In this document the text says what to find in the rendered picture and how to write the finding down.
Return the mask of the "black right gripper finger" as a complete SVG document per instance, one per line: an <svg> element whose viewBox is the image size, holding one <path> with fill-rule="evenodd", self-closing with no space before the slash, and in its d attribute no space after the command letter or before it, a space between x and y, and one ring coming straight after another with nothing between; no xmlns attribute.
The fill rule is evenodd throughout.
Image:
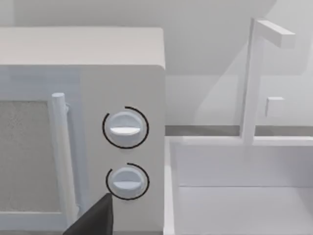
<svg viewBox="0 0 313 235"><path fill-rule="evenodd" d="M113 235L113 218L112 194L106 193L63 235Z"/></svg>

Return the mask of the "white microwave knob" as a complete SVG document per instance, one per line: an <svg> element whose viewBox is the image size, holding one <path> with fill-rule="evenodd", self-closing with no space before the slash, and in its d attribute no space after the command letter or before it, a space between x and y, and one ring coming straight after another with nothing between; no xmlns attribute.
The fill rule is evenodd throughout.
<svg viewBox="0 0 313 235"><path fill-rule="evenodd" d="M122 111L109 116L105 131L116 145L130 147L140 141L143 123L138 115L130 111Z"/></svg>
<svg viewBox="0 0 313 235"><path fill-rule="evenodd" d="M142 171L129 166L114 171L108 183L115 195L126 199L138 197L146 188Z"/></svg>

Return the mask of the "microwave oven door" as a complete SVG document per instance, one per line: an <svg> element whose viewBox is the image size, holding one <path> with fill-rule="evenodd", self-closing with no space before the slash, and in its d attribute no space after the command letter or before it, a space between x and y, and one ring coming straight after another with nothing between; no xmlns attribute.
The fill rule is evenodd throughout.
<svg viewBox="0 0 313 235"><path fill-rule="evenodd" d="M0 232L61 232L68 227L52 94L65 94L71 145L79 85L80 70L74 66L0 68Z"/></svg>

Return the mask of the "pale microwave oven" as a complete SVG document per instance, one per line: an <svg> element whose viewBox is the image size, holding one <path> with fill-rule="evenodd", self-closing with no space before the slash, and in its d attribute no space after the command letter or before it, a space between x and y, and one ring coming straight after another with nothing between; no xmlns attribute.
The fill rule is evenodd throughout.
<svg viewBox="0 0 313 235"><path fill-rule="evenodd" d="M0 68L4 66L74 66L80 70L80 98L70 129L77 220L111 193L113 235L164 235L162 29L0 27ZM106 134L109 116L122 111L142 120L140 141L134 146L116 145ZM108 183L114 171L128 166L140 169L146 179L145 190L131 199L115 195ZM65 230L3 231L0 235L63 235Z"/></svg>

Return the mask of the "white sink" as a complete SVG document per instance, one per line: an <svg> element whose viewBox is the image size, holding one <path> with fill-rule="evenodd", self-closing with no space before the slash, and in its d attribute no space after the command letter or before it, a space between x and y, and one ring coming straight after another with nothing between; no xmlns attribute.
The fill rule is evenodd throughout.
<svg viewBox="0 0 313 235"><path fill-rule="evenodd" d="M166 137L172 235L313 235L313 139Z"/></svg>

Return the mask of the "tall white tap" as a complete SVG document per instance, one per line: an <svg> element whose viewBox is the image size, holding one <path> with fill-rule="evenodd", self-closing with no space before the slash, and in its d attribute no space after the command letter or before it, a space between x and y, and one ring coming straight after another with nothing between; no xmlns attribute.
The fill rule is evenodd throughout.
<svg viewBox="0 0 313 235"><path fill-rule="evenodd" d="M280 49L293 49L296 34L264 18L252 18L246 57L243 114L240 137L243 145L253 144L265 41Z"/></svg>

